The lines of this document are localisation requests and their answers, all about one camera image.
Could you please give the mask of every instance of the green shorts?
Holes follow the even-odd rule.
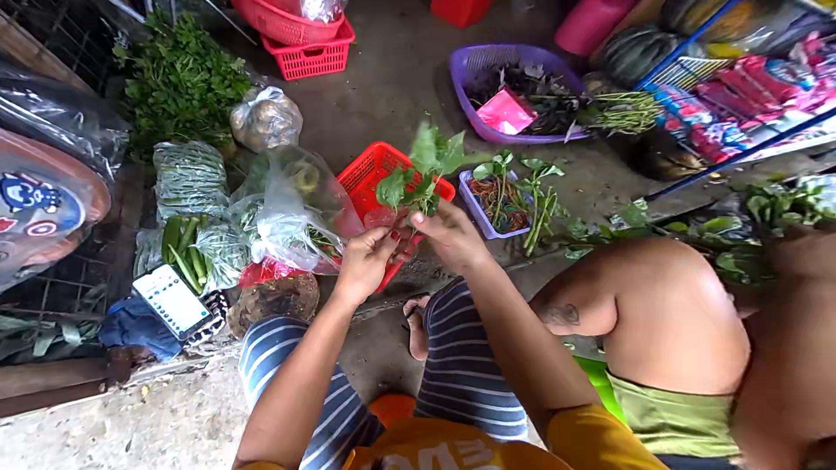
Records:
[[[733,396],[664,391],[620,379],[607,371],[615,398],[633,433],[656,454],[735,457],[729,432]]]

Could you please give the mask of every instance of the concrete floor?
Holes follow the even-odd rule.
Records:
[[[216,37],[246,59],[250,69],[271,76],[270,82],[296,101],[305,118],[301,145],[322,155],[334,173],[378,140],[407,149],[426,113],[450,135],[467,130],[469,148],[495,150],[475,136],[459,109],[447,57],[473,43],[552,48],[554,29],[567,8],[553,0],[496,2],[484,21],[460,30],[432,17],[427,3],[352,0],[348,17],[357,40],[350,49],[348,69],[291,83],[278,79],[281,75],[272,56],[236,32]],[[534,8],[517,7],[523,4]],[[603,221],[618,205],[666,186],[633,173],[600,140],[512,150],[562,166],[567,176],[559,180],[559,200],[574,216],[586,220]],[[796,161],[801,170],[812,168],[806,159]],[[778,172],[773,166],[763,164],[761,173]],[[724,192],[722,186],[694,186],[651,205],[651,210],[660,215],[683,212]],[[511,275],[530,297],[567,265],[560,257],[544,258]],[[417,392],[422,364],[409,356],[401,320],[400,307],[395,307],[349,331],[340,363],[366,401],[387,391]],[[590,341],[572,341],[579,344],[576,354],[597,354]],[[105,398],[6,420],[0,423],[0,467],[229,468],[247,420],[235,361],[216,358],[203,371],[164,377],[148,384],[150,392],[144,399],[141,386],[135,386]]]

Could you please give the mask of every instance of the tattoo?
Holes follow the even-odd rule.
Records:
[[[580,313],[578,308],[572,304],[565,304],[558,307],[550,307],[546,310],[544,319],[547,324],[559,324],[566,326],[580,326]]]

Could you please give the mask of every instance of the red plastic crate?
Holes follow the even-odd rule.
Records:
[[[392,171],[397,167],[411,168],[413,167],[412,161],[393,146],[385,142],[375,142],[337,176],[337,181],[348,192],[360,220],[363,220],[367,212],[382,207],[377,202],[377,183],[392,174]],[[412,183],[407,185],[406,188],[414,191],[420,183],[421,175],[416,173]],[[453,197],[456,197],[456,188],[444,178],[438,178],[436,194],[441,199],[450,202]],[[424,238],[424,235],[416,234],[412,238],[412,244],[417,246]],[[386,284],[400,271],[401,266],[403,266],[403,262],[392,263],[386,267],[386,274],[383,276],[380,286],[375,290],[375,294],[383,292]]]
[[[259,33],[282,44],[326,43],[337,36],[345,23],[345,15],[331,23],[311,21],[288,13],[266,0],[232,0],[232,6]]]
[[[285,46],[262,34],[264,48],[276,58],[282,76],[288,81],[342,72],[349,62],[349,45],[353,42],[354,29],[348,19],[337,37],[327,43]]]

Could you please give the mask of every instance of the foot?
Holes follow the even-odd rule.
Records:
[[[424,360],[430,354],[424,331],[424,309],[430,301],[429,295],[409,299],[404,304],[404,316],[410,325],[410,354],[416,360]]]

